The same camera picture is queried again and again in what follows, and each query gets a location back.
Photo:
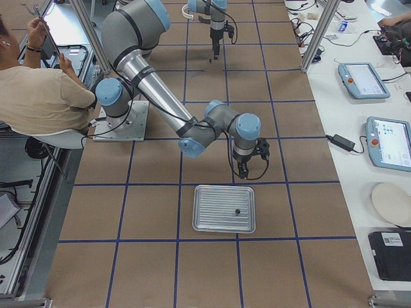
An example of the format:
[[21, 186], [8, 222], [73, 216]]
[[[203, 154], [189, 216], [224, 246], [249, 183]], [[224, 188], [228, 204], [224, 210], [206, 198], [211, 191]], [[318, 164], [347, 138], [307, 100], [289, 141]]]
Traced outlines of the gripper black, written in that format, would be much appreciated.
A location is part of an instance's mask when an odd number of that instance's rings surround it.
[[213, 59], [218, 60], [220, 57], [220, 41], [223, 39], [223, 34], [227, 32], [229, 38], [234, 37], [234, 26], [230, 25], [227, 21], [214, 21], [211, 19], [210, 23], [210, 38], [213, 45]]
[[247, 163], [254, 156], [260, 156], [266, 162], [266, 167], [262, 172], [264, 175], [270, 165], [270, 145], [265, 138], [259, 137], [253, 141], [242, 139], [235, 140], [232, 148], [232, 156], [237, 162], [238, 172], [241, 179], [247, 179], [249, 176], [249, 169]]

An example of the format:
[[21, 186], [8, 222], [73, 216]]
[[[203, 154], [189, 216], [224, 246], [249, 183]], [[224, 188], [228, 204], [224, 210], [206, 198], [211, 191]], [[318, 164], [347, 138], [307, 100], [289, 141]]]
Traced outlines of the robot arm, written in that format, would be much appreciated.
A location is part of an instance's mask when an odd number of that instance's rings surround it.
[[234, 36], [238, 37], [237, 25], [235, 20], [226, 12], [227, 1], [188, 1], [188, 10], [192, 13], [202, 14], [205, 17], [199, 16], [198, 20], [203, 24], [208, 24], [210, 27], [209, 36], [212, 41], [213, 59], [218, 60], [220, 56], [220, 41], [223, 39], [224, 33], [228, 33], [232, 44], [235, 44], [237, 39], [233, 40]]
[[132, 91], [140, 92], [158, 109], [163, 119], [180, 137], [183, 154], [196, 158], [221, 134], [233, 138], [227, 154], [236, 161], [239, 178], [248, 179], [247, 162], [259, 155], [269, 161], [269, 144], [261, 138], [261, 121], [255, 114], [241, 114], [219, 100], [211, 101], [205, 117], [193, 117], [145, 60], [168, 31], [170, 18], [161, 1], [131, 1], [104, 20], [103, 50], [119, 78], [107, 78], [96, 87], [96, 97], [107, 119], [124, 119], [129, 111]]

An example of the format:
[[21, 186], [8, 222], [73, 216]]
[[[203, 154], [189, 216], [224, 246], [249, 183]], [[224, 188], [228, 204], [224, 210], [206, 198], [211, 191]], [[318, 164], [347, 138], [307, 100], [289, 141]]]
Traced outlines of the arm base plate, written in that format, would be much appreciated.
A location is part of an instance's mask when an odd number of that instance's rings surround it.
[[129, 101], [131, 111], [122, 117], [113, 119], [106, 116], [103, 108], [100, 109], [98, 121], [92, 139], [95, 142], [128, 142], [144, 141], [146, 122], [148, 118], [148, 101]]

